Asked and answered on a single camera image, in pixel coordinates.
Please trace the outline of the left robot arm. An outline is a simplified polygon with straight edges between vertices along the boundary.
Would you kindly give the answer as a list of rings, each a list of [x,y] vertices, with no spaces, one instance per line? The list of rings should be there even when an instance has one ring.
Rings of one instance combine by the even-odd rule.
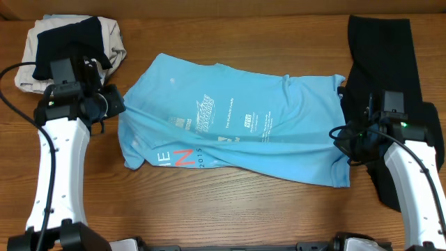
[[[87,224],[84,211],[84,159],[91,127],[125,111],[115,85],[103,85],[98,62],[71,56],[49,64],[53,84],[44,91],[33,117],[38,129],[40,165],[33,208],[25,232],[8,239],[8,250],[142,250],[138,238],[109,242]]]

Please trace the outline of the light blue t-shirt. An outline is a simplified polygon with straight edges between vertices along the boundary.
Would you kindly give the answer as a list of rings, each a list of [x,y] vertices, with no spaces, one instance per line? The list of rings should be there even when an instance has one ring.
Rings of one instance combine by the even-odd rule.
[[[158,55],[125,94],[118,138],[125,166],[244,169],[313,185],[350,184],[329,136],[344,124],[344,78],[250,73]]]

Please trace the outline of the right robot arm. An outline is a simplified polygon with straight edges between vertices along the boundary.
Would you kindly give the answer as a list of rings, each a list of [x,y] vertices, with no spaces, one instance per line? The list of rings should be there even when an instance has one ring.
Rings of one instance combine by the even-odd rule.
[[[409,120],[402,92],[370,95],[364,118],[331,129],[329,136],[351,162],[384,160],[397,192],[407,250],[445,249],[445,193],[433,137],[424,124]]]

